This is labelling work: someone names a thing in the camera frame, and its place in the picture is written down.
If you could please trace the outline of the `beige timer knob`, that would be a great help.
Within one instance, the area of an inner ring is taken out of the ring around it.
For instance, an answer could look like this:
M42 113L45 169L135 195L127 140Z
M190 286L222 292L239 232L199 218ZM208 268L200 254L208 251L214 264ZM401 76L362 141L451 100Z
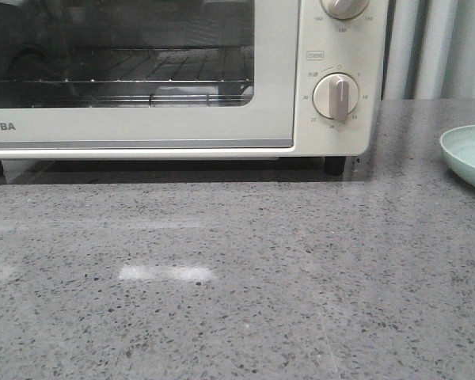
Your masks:
M323 117L344 122L359 100L359 87L355 80L341 73L321 79L313 91L313 106Z

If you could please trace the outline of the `light grey curtain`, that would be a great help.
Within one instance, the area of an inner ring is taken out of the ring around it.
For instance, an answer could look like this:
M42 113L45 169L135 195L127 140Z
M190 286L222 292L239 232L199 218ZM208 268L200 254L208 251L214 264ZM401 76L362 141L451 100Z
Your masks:
M392 1L385 100L475 99L475 1Z

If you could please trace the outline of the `cream white toaster oven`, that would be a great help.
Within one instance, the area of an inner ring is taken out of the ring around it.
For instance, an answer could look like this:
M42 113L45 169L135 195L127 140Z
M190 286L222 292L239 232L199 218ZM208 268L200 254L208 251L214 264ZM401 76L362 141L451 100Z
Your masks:
M337 20L321 1L299 3L294 139L287 148L0 150L1 160L155 160L284 157L353 157L369 146L381 92L388 2L370 1L357 17ZM314 107L317 83L346 74L359 87L359 100L344 122L323 117Z

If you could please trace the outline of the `light green round plate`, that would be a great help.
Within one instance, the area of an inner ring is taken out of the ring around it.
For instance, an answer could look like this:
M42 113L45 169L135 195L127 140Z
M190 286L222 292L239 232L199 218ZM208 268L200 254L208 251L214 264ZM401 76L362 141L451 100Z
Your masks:
M475 187L475 125L456 127L439 139L447 165L465 182Z

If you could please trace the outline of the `black right oven foot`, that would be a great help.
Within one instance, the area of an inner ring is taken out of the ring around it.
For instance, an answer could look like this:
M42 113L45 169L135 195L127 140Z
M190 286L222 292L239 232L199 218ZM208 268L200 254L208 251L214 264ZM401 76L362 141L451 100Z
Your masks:
M326 157L324 162L324 171L331 176L340 176L344 172L346 157Z

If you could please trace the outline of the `beige temperature knob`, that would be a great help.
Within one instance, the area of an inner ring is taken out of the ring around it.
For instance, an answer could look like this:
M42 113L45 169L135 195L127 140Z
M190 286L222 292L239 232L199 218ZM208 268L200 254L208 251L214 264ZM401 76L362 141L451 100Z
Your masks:
M369 5L369 0L321 0L324 11L337 20L359 16Z

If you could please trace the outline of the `glass oven door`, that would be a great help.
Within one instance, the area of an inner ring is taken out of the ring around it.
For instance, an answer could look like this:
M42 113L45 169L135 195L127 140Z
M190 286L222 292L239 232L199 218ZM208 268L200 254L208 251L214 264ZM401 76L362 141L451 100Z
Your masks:
M296 1L0 1L0 74L24 51L254 51L245 105L0 108L0 150L290 147L298 24Z

